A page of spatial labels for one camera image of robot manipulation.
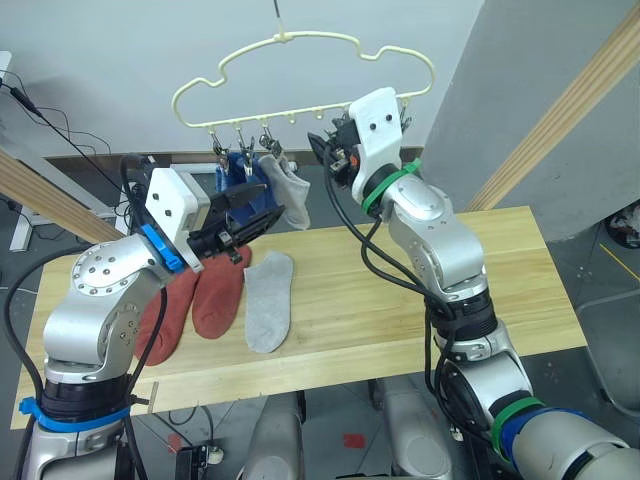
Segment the green cable tie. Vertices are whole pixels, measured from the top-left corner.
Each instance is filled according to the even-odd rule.
[[[404,177],[409,173],[415,172],[418,168],[420,168],[421,164],[422,164],[422,160],[419,158],[416,158],[413,162],[408,163],[401,170],[398,170],[397,172],[393,172],[391,175],[385,178],[382,182],[380,182],[380,184],[373,189],[373,192],[367,195],[367,198],[365,198],[364,201],[362,202],[362,210],[364,211],[364,213],[367,215],[369,214],[369,208],[371,208],[371,205],[373,205],[373,203],[382,196],[382,194],[387,190],[387,188],[389,188],[389,186],[393,182],[395,182],[400,177]]]
[[[502,433],[502,427],[511,419],[511,417],[520,413],[525,408],[532,407],[534,405],[544,406],[544,403],[535,397],[521,398],[520,400],[503,408],[493,422],[493,426],[491,427],[491,446],[493,447],[493,450],[507,463],[509,463],[509,460],[504,458],[504,455],[502,455],[502,448],[500,447],[500,434]]]

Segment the sock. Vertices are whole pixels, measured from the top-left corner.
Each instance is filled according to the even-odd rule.
[[[164,362],[171,356],[178,346],[184,321],[187,318],[187,311],[191,305],[193,292],[196,283],[200,277],[199,273],[194,273],[191,269],[187,269],[167,286],[167,311],[164,315],[164,321],[160,332],[153,344],[146,365],[152,366]],[[158,312],[160,311],[160,292],[147,305],[142,318],[140,320],[140,332],[136,338],[136,357],[140,358],[144,348],[151,337],[153,327],[158,320]]]
[[[245,268],[244,336],[254,352],[273,352],[287,337],[291,324],[292,278],[293,260],[280,252],[269,252],[260,265]]]
[[[309,228],[311,221],[305,205],[311,184],[293,173],[284,156],[276,159],[273,155],[260,158],[260,167],[269,177],[273,194],[278,205],[284,205],[283,218],[298,230]]]
[[[198,286],[193,296],[193,326],[204,338],[221,337],[233,323],[242,295],[242,270],[251,262],[251,249],[238,249],[242,261],[231,263],[227,255],[208,258],[202,264]]]

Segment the gray floor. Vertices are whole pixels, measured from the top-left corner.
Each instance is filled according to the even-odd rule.
[[[324,192],[318,167],[303,167],[300,176],[311,180],[308,207],[312,228],[338,225]],[[75,173],[74,177],[111,204],[115,192],[98,183],[92,175]],[[203,181],[210,187],[211,183]],[[347,192],[341,192],[343,204],[356,222],[365,221]],[[8,253],[7,246],[13,232],[16,214],[0,203],[0,271],[1,284],[11,284],[25,265],[43,255],[72,245],[76,239],[64,234],[58,241],[34,238],[29,252]],[[279,223],[274,231],[286,231]],[[56,227],[39,227],[44,235],[57,231]],[[607,295],[624,293],[638,288],[638,282],[615,264],[598,246],[602,242],[618,254],[636,272],[640,270],[640,254],[616,247],[606,233],[597,226],[575,238],[549,245],[565,288],[575,307]],[[37,289],[39,273],[34,274],[26,288]],[[0,299],[4,294],[0,290]],[[14,323],[22,339],[26,336],[34,296],[18,294],[13,308]],[[640,408],[640,379],[636,366],[640,360],[637,348],[640,338],[640,297],[586,308],[581,323],[590,349],[605,375],[612,396],[629,408]],[[594,420],[619,435],[633,446],[639,446],[640,429],[629,417],[620,414],[603,399],[589,355],[584,348],[566,350],[523,359],[537,395],[545,402],[584,411]],[[0,378],[6,387],[0,395],[0,432],[5,441],[0,453],[0,478],[8,478],[21,432],[9,431],[14,386],[17,383],[18,362],[4,338],[0,339]],[[412,376],[434,410],[431,399],[422,385],[420,375]],[[303,427],[307,478],[326,480],[336,475],[354,472],[366,474],[388,473],[390,452],[379,414],[366,396],[366,383],[320,388],[306,392],[308,421]],[[209,468],[206,478],[233,479],[241,468],[249,445],[253,426],[264,404],[264,398],[210,406],[214,417],[213,437],[226,453],[224,461]],[[188,411],[175,412],[176,420],[185,418]],[[152,479],[172,479],[175,455],[168,444],[175,446],[176,435],[151,415],[134,420],[140,448]],[[206,417],[198,410],[194,418],[182,427],[181,434],[193,443],[209,438]],[[362,449],[346,448],[344,434],[361,434],[365,438]],[[459,446],[451,444],[459,478],[467,478],[466,465]]]

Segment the clothes hanger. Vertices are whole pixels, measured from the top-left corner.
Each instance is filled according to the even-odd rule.
[[[403,55],[410,55],[412,57],[417,58],[421,62],[423,62],[428,70],[429,70],[429,83],[424,86],[420,90],[415,90],[406,93],[400,93],[396,95],[396,98],[402,102],[403,108],[409,104],[409,99],[413,97],[417,97],[419,95],[424,95],[425,93],[431,90],[433,82],[435,80],[435,71],[431,60],[426,55],[422,53],[412,50],[410,48],[397,47],[394,45],[385,45],[381,47],[375,55],[369,55],[362,52],[362,47],[360,45],[360,40],[351,35],[345,35],[342,33],[334,33],[334,32],[321,32],[321,31],[299,31],[299,32],[285,32],[284,25],[282,23],[282,19],[280,18],[280,9],[278,8],[278,1],[273,0],[274,7],[276,10],[276,17],[278,21],[278,33],[276,33],[272,38],[268,38],[266,40],[262,40],[260,42],[252,43],[251,45],[247,45],[246,47],[242,47],[239,50],[227,55],[224,57],[220,63],[218,63],[218,72],[220,73],[220,78],[215,82],[205,78],[205,77],[196,77],[193,80],[185,83],[182,87],[178,88],[173,95],[173,99],[171,100],[171,107],[173,108],[173,112],[178,117],[178,120],[182,122],[185,126],[191,128],[207,128],[209,133],[215,132],[215,127],[220,125],[231,125],[237,131],[240,131],[241,124],[250,121],[258,121],[262,125],[262,127],[267,127],[267,120],[275,117],[286,117],[289,120],[289,123],[295,123],[295,116],[303,113],[313,113],[317,119],[322,119],[324,116],[324,112],[326,110],[336,109],[336,108],[347,108],[353,101],[341,102],[341,103],[332,103],[327,105],[318,105],[315,107],[305,107],[305,108],[297,108],[294,110],[283,110],[281,112],[274,113],[263,113],[259,115],[251,115],[247,117],[236,117],[236,118],[228,118],[226,120],[216,120],[210,122],[201,122],[201,123],[192,123],[188,122],[184,119],[180,110],[178,109],[178,102],[182,95],[187,92],[189,89],[193,88],[198,84],[204,84],[211,88],[218,88],[224,85],[227,80],[227,73],[225,71],[225,67],[228,63],[235,60],[236,58],[244,55],[245,53],[249,53],[253,50],[257,50],[259,48],[266,47],[268,45],[273,45],[276,43],[287,43],[296,38],[304,38],[304,37],[314,37],[314,38],[333,38],[338,40],[343,40],[349,43],[352,43],[356,49],[356,55],[361,60],[366,61],[377,61],[381,55],[385,52],[395,52]]]

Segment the wooden table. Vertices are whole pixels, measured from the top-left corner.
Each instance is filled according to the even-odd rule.
[[[484,246],[496,311],[507,324],[518,352],[531,355],[585,345],[529,208],[472,212],[459,218]],[[381,229],[375,240],[391,255],[407,260],[386,230]],[[420,298],[371,274],[360,260],[360,244],[346,228],[265,235],[251,247],[254,264],[269,250],[284,252],[295,261],[292,323],[286,341],[270,354],[248,349],[244,297],[233,326],[218,340],[199,337],[187,318],[175,353],[161,365],[145,367],[136,386],[135,393],[145,398],[155,390],[152,411],[423,369],[424,310]],[[27,351],[38,366],[44,360],[44,323],[68,288],[73,259],[51,262],[40,281],[27,341]],[[435,362],[439,352],[433,350]],[[32,394],[23,369],[16,398]],[[149,409],[136,406],[133,411],[145,413]],[[26,418],[14,410],[11,428],[24,427]]]

